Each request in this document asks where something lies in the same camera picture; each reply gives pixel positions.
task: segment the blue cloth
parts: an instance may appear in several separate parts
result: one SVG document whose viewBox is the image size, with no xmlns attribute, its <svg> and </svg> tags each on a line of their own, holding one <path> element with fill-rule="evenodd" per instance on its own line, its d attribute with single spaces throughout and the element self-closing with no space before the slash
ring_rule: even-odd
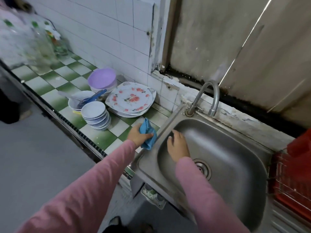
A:
<svg viewBox="0 0 311 233">
<path fill-rule="evenodd" d="M 145 148 L 147 150 L 151 150 L 154 143 L 156 142 L 156 131 L 153 127 L 151 127 L 150 122 L 147 118 L 145 118 L 144 122 L 139 128 L 140 134 L 147 134 L 147 133 L 153 133 L 153 137 L 147 139 L 142 145 L 141 148 Z"/>
</svg>

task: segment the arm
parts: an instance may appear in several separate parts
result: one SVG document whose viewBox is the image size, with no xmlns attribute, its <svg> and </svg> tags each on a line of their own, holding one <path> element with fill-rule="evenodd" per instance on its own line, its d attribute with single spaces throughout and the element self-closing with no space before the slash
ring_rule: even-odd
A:
<svg viewBox="0 0 311 233">
<path fill-rule="evenodd" d="M 179 159 L 175 174 L 186 193 L 201 232 L 249 233 L 190 157 Z"/>
<path fill-rule="evenodd" d="M 126 140 L 45 204 L 17 232 L 97 232 L 123 170 L 134 159 L 135 149 L 136 144 Z"/>
</svg>

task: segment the sink basin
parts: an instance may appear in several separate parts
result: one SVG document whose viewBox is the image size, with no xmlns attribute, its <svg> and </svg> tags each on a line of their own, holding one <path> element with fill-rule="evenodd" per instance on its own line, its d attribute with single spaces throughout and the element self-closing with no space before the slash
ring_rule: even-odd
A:
<svg viewBox="0 0 311 233">
<path fill-rule="evenodd" d="M 186 137 L 191 158 L 213 188 L 251 232 L 270 232 L 271 227 L 286 229 L 295 220 L 282 217 L 286 227 L 279 227 L 280 216 L 271 196 L 267 195 L 267 170 L 271 151 L 248 137 L 195 113 L 185 116 L 180 105 L 158 131 L 158 139 L 151 150 L 142 150 L 133 169 L 142 180 L 165 197 L 182 215 L 195 221 L 185 193 L 175 177 L 175 163 L 167 152 L 167 138 L 172 129 Z"/>
<path fill-rule="evenodd" d="M 196 118 L 186 118 L 174 129 L 185 136 L 191 158 L 207 164 L 213 188 L 249 229 L 257 228 L 266 203 L 267 172 L 261 160 L 239 141 Z M 158 150 L 158 166 L 161 174 L 183 192 L 166 140 Z"/>
</svg>

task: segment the right hand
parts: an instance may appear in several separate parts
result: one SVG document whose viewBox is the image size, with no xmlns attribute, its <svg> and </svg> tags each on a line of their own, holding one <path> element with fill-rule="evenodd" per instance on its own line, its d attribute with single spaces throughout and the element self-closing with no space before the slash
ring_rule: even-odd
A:
<svg viewBox="0 0 311 233">
<path fill-rule="evenodd" d="M 182 157 L 190 157 L 188 145 L 183 134 L 176 130 L 172 130 L 174 133 L 174 143 L 171 136 L 167 139 L 167 151 L 172 159 L 177 163 Z"/>
</svg>

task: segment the gray floor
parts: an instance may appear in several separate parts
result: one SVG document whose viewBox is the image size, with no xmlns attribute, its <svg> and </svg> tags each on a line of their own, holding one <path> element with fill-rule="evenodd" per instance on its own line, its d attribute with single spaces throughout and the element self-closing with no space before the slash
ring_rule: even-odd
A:
<svg viewBox="0 0 311 233">
<path fill-rule="evenodd" d="M 6 80 L 0 87 L 17 102 L 27 101 Z M 0 122 L 0 229 L 13 232 L 42 204 L 89 170 L 94 162 L 29 102 L 33 114 L 20 122 Z M 134 199 L 117 186 L 102 232 L 114 216 L 132 232 L 139 232 L 142 222 L 152 224 L 157 232 L 196 232 L 190 221 L 167 204 L 164 210 L 151 205 L 139 194 Z"/>
</svg>

